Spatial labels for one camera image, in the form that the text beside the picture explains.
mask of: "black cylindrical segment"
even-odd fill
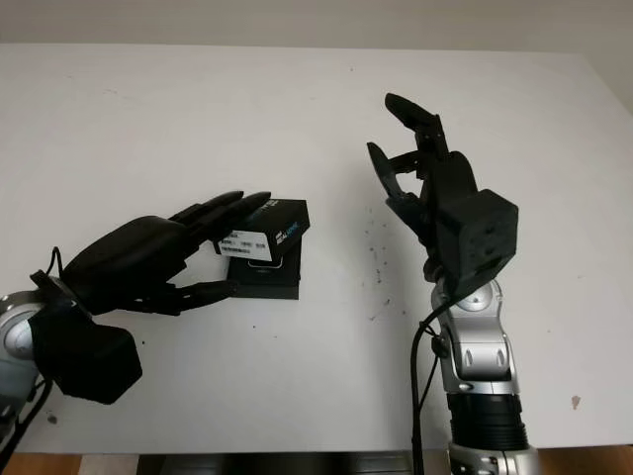
[[[448,394],[453,442],[484,450],[528,448],[521,402],[512,394]]]

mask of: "wooden floor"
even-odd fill
[[[539,450],[542,475],[630,475],[633,447],[554,448]],[[4,475],[78,475],[80,455],[18,453]]]

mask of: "black box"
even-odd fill
[[[228,280],[239,282],[234,297],[299,299],[301,240],[276,262],[236,259],[228,264]]]
[[[225,239],[215,241],[214,248],[229,257],[275,262],[300,241],[309,227],[306,200],[271,199]]]

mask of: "wire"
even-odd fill
[[[419,406],[417,407],[418,414],[421,414],[422,412],[422,406],[424,406],[424,400],[426,399],[428,390],[431,387],[431,382],[433,381],[433,376],[435,375],[435,369],[437,368],[438,361],[439,361],[439,356],[435,355],[435,359],[433,360],[433,366],[431,366],[431,372],[428,374],[428,378],[426,378],[426,386],[424,386],[424,392],[422,393],[422,397],[419,400]]]
[[[20,422],[16,420],[16,425],[13,430],[13,434],[11,434],[11,438],[9,439],[7,444],[2,448],[2,451],[0,451],[0,473],[2,473],[5,468],[7,468],[7,464],[9,463],[9,460],[11,459],[11,455],[13,455],[13,452],[15,451],[16,447],[20,443],[20,440],[22,440],[22,437],[24,436],[25,432],[27,431],[27,429],[33,422],[33,419],[36,417],[38,412],[44,406],[46,399],[48,399],[48,396],[50,395],[51,390],[52,390],[52,381],[50,381],[49,379],[46,379],[44,383],[44,388],[42,389],[42,393],[40,394],[40,397],[38,398],[36,403],[33,405],[33,408],[29,411],[29,414],[26,416],[24,421]]]
[[[426,333],[428,329],[430,329],[430,324],[437,319],[440,315],[450,309],[453,305],[459,302],[460,299],[454,298],[452,301],[448,301],[437,307],[433,312],[429,314],[422,322],[419,323],[419,327],[417,328],[417,332],[415,332],[415,336],[413,337],[413,343],[411,345],[411,356],[410,356],[410,373],[411,373],[411,400],[413,406],[413,431],[411,436],[411,445],[412,445],[412,457],[413,457],[413,475],[424,475],[424,457],[422,454],[422,427],[420,423],[420,409],[421,403],[419,402],[419,395],[417,389],[417,348],[419,347],[419,341],[422,338],[422,335]],[[428,387],[430,387],[430,381],[427,382],[426,387],[424,389],[423,398],[426,397],[428,392]]]
[[[61,276],[61,269],[63,266],[61,265],[61,252],[59,252],[59,247],[57,246],[52,249],[52,253],[50,254],[50,264],[46,270],[46,275],[49,275],[52,271],[55,261],[57,261],[57,275]]]
[[[433,327],[427,327],[426,330],[424,330],[424,332],[426,334],[430,334],[431,336],[437,336],[437,333],[435,332]]]
[[[40,381],[38,384],[36,384],[36,385],[33,387],[33,390],[34,390],[34,391],[39,390],[39,389],[40,389],[40,388],[44,385],[44,383],[45,383],[45,382],[46,382],[46,380],[45,380],[45,379],[43,379],[42,381]]]

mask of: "label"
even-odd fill
[[[220,241],[220,254],[254,260],[272,260],[264,233],[233,231]]]
[[[277,244],[281,244],[284,240],[292,236],[298,229],[299,223],[292,223],[290,227],[287,228],[285,231],[280,231],[279,233],[277,233],[277,235],[275,236],[275,241],[277,242]]]

